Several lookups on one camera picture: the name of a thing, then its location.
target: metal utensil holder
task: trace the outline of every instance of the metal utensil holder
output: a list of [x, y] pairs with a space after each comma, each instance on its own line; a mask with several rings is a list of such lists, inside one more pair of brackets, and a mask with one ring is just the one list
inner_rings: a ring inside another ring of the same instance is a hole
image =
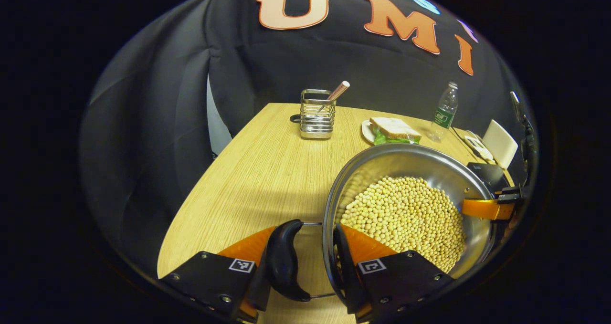
[[324, 99], [330, 94], [331, 91], [318, 89], [305, 89], [301, 92], [299, 130], [303, 139], [329, 139], [333, 134], [336, 100]]

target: metal bowl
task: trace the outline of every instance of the metal bowl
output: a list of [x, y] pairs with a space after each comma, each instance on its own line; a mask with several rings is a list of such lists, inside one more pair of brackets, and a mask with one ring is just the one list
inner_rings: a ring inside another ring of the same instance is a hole
[[[432, 148], [413, 144], [381, 144], [367, 148], [352, 158], [342, 169], [329, 193], [323, 219], [323, 259], [329, 280], [337, 295], [340, 291], [337, 261], [333, 249], [336, 213], [370, 184], [384, 176], [423, 178], [428, 185], [445, 191], [458, 210], [465, 198], [492, 199], [482, 181], [456, 159]], [[463, 254], [448, 273], [458, 279], [469, 269], [484, 261], [493, 245], [494, 230], [490, 220], [463, 216], [466, 235]]]

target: bottle label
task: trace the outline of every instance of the bottle label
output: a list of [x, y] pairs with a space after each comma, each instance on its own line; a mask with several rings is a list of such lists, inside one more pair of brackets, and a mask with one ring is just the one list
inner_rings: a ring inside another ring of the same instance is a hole
[[452, 113], [448, 113], [441, 108], [437, 108], [437, 111], [435, 112], [435, 124], [438, 124], [443, 128], [450, 128], [452, 120], [454, 120], [454, 115]]

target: orange letter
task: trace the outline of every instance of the orange letter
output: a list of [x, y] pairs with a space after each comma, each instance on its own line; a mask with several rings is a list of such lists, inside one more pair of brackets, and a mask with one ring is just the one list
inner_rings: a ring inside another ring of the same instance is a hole
[[301, 17], [284, 14], [286, 0], [257, 0], [261, 2], [259, 22], [269, 29], [297, 29], [321, 23], [329, 13], [329, 0], [310, 0], [310, 10]]
[[406, 41], [414, 31], [416, 36], [412, 41], [416, 46], [433, 54], [439, 54], [435, 38], [436, 22], [418, 11], [405, 17], [390, 0], [369, 0], [371, 2], [371, 22], [365, 24], [365, 29], [371, 33], [391, 37], [394, 32], [388, 26], [392, 22], [397, 34]]
[[458, 44], [460, 45], [460, 60], [458, 61], [458, 67], [464, 72], [466, 72], [469, 76], [473, 76], [473, 66], [471, 65], [471, 45], [469, 43], [454, 34], [454, 37], [457, 39]]

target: sandwich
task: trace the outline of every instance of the sandwich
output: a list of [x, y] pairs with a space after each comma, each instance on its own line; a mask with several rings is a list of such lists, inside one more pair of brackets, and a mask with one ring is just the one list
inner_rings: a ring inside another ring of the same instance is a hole
[[419, 144], [421, 135], [403, 120], [394, 117], [369, 118], [371, 131], [375, 135], [373, 145], [384, 143]]

